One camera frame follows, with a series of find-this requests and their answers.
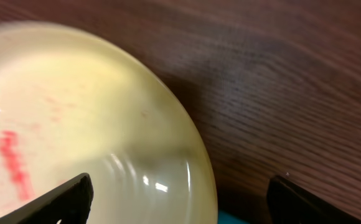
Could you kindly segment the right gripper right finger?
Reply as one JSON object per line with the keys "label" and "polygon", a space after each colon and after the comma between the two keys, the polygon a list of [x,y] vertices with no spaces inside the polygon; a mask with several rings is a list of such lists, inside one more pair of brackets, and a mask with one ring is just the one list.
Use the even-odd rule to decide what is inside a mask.
{"label": "right gripper right finger", "polygon": [[273,224],[361,224],[358,218],[278,175],[270,179],[266,201]]}

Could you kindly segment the green plate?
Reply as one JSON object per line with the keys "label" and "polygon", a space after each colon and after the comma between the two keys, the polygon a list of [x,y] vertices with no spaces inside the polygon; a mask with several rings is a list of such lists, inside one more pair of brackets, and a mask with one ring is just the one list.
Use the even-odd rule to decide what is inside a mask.
{"label": "green plate", "polygon": [[141,62],[85,31],[0,24],[0,217],[78,174],[88,223],[216,223],[200,134]]}

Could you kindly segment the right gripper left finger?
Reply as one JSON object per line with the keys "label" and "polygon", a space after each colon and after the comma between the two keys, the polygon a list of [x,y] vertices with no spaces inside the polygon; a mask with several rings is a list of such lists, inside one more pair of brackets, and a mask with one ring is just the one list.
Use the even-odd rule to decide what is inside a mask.
{"label": "right gripper left finger", "polygon": [[0,224],[86,224],[93,201],[90,175],[81,173],[0,218]]}

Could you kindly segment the teal plastic tray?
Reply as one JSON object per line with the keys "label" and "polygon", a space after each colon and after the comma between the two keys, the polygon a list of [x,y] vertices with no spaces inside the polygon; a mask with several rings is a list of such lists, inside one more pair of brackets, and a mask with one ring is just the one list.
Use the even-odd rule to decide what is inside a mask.
{"label": "teal plastic tray", "polygon": [[218,224],[249,224],[248,222],[237,218],[223,210],[218,211]]}

